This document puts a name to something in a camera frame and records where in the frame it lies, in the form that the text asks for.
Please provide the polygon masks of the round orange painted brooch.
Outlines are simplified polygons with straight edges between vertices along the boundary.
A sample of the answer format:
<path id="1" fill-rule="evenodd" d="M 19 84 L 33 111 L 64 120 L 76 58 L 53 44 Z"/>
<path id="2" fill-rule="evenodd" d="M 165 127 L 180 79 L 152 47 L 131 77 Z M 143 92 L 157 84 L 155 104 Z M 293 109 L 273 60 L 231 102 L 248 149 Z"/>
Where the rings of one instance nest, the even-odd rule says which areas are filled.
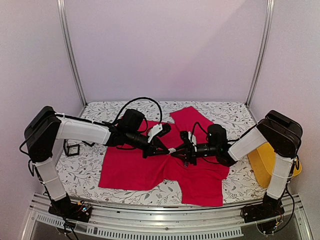
<path id="1" fill-rule="evenodd" d="M 173 154 L 173 153 L 175 153 L 177 150 L 176 150 L 175 148 L 169 148 L 168 151 L 169 151 L 169 154 Z"/>

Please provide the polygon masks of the red polo shirt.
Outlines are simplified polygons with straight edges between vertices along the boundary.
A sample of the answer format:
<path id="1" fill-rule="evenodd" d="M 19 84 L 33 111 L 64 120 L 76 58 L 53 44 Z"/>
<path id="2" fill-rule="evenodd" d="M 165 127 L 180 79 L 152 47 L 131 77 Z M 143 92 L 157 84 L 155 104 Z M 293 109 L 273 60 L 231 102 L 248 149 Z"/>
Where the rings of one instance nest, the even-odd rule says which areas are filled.
<path id="1" fill-rule="evenodd" d="M 142 151 L 108 147 L 104 156 L 98 187 L 105 189 L 148 191 L 164 180 L 176 181 L 183 204 L 203 207 L 223 205 L 223 184 L 229 168 L 215 157 L 198 159 L 197 165 L 185 167 L 170 155 L 143 158 Z"/>

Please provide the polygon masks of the brooch box with blue brooch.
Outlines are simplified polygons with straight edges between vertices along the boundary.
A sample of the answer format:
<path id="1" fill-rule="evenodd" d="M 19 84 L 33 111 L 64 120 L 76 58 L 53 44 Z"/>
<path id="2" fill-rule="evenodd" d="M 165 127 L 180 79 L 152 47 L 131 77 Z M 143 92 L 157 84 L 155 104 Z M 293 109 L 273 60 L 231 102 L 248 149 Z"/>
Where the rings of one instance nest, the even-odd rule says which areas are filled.
<path id="1" fill-rule="evenodd" d="M 80 144 L 68 143 L 67 139 L 63 140 L 63 151 L 66 157 L 78 156 L 80 154 Z"/>

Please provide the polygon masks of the brooch box with orange brooch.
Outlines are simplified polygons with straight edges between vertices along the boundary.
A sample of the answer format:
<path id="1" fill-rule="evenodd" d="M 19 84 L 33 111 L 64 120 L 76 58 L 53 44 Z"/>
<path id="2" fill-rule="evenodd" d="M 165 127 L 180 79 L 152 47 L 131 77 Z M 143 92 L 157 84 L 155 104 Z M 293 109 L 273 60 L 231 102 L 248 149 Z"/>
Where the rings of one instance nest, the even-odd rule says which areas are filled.
<path id="1" fill-rule="evenodd" d="M 93 147 L 95 145 L 94 142 L 87 142 L 87 141 L 82 141 L 85 145 L 89 146 L 89 147 Z"/>

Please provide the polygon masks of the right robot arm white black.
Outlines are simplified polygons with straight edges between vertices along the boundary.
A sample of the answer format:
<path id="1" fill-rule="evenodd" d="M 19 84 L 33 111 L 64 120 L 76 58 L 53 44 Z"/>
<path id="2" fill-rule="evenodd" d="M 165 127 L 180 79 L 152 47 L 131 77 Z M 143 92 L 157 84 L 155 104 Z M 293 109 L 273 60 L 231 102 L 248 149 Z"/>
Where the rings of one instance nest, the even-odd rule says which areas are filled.
<path id="1" fill-rule="evenodd" d="M 227 131 L 219 124 L 206 130 L 206 142 L 197 143 L 194 131 L 181 131 L 183 143 L 171 152 L 186 164 L 196 165 L 199 158 L 215 157 L 225 167 L 231 167 L 247 156 L 253 169 L 270 180 L 258 213 L 269 218 L 288 187 L 294 171 L 299 168 L 298 151 L 303 129 L 299 123 L 275 111 L 269 111 L 257 124 L 239 138 L 228 140 Z"/>

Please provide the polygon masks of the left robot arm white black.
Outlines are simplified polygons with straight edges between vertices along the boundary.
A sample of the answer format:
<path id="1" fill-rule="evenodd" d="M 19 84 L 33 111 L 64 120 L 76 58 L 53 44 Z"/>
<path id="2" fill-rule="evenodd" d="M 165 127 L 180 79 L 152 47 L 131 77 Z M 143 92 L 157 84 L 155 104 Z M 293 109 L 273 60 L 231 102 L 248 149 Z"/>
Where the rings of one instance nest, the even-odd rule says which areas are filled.
<path id="1" fill-rule="evenodd" d="M 107 147 L 129 145 L 141 150 L 143 158 L 169 154 L 158 136 L 164 130 L 163 125 L 156 124 L 144 135 L 140 126 L 145 120 L 143 113 L 131 108 L 114 122 L 97 122 L 57 113 L 51 106 L 45 106 L 25 129 L 19 150 L 31 160 L 47 194 L 55 201 L 55 209 L 63 217 L 70 217 L 75 211 L 74 205 L 67 200 L 67 192 L 52 162 L 55 142 L 73 140 Z"/>

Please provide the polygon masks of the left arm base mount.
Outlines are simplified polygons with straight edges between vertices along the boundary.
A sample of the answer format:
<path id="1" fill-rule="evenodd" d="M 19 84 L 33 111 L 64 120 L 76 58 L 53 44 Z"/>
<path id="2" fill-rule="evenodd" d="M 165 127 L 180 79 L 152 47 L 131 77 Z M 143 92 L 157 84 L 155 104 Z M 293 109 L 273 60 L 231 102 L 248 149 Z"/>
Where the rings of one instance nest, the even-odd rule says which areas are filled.
<path id="1" fill-rule="evenodd" d="M 91 218 L 92 205 L 90 203 L 84 203 L 83 201 L 74 203 L 68 199 L 66 201 L 61 199 L 53 201 L 48 212 L 67 220 L 88 223 Z"/>

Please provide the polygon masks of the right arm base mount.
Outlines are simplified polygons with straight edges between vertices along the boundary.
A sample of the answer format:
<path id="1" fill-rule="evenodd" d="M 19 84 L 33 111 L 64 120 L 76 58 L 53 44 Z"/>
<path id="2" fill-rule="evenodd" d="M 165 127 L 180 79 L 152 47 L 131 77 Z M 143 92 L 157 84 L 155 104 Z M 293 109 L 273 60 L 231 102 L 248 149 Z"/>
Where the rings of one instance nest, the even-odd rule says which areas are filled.
<path id="1" fill-rule="evenodd" d="M 285 213 L 282 202 L 268 200 L 259 204 L 247 204 L 241 208 L 240 216 L 245 223 L 265 220 Z"/>

